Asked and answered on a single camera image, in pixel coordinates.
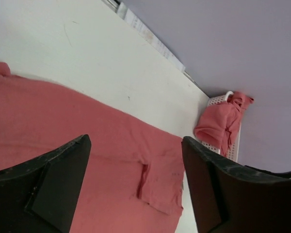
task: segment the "gray wall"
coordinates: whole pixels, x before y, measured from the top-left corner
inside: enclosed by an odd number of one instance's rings
[[[255,98],[240,163],[291,170],[291,0],[124,0],[208,95]]]

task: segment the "red cloth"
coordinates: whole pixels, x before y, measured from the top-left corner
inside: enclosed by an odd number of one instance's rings
[[[236,91],[227,101],[208,106],[194,128],[195,136],[226,156],[236,140],[243,114],[253,102],[253,98]]]
[[[71,89],[13,76],[0,63],[0,170],[81,134],[92,150],[71,232],[174,232],[181,138]]]

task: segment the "folded cloth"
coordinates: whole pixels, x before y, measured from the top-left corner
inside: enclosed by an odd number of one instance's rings
[[[194,128],[194,135],[226,156],[236,140],[243,114],[253,102],[253,98],[236,91],[227,101],[208,106]]]
[[[74,90],[11,75],[8,65],[0,63],[0,170],[81,134],[91,138],[91,157],[143,164],[142,174],[136,174],[139,199],[163,213],[181,215],[181,138]]]

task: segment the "white tabletop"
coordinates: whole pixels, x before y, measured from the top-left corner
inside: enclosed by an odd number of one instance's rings
[[[192,136],[208,97],[100,0],[0,0],[0,61]],[[176,232],[196,225],[185,178]]]

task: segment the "plastic basket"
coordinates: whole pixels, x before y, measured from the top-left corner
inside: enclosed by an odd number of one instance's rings
[[[228,97],[230,95],[233,95],[234,93],[232,91],[227,92],[225,95],[223,96],[217,96],[217,97],[213,97],[210,98],[207,106],[209,105],[213,105],[213,104],[217,104],[217,103],[221,103],[223,101],[226,101],[228,99]],[[241,133],[241,129],[239,128],[239,132],[237,134],[235,143],[232,145],[232,147],[227,151],[226,157],[230,160],[233,160],[234,162],[237,162],[238,160],[238,150],[239,150],[239,140],[240,140],[240,133]],[[206,143],[206,142],[201,142],[205,147],[207,147],[208,149],[210,149],[213,152],[216,152],[218,154],[220,154],[220,149]]]

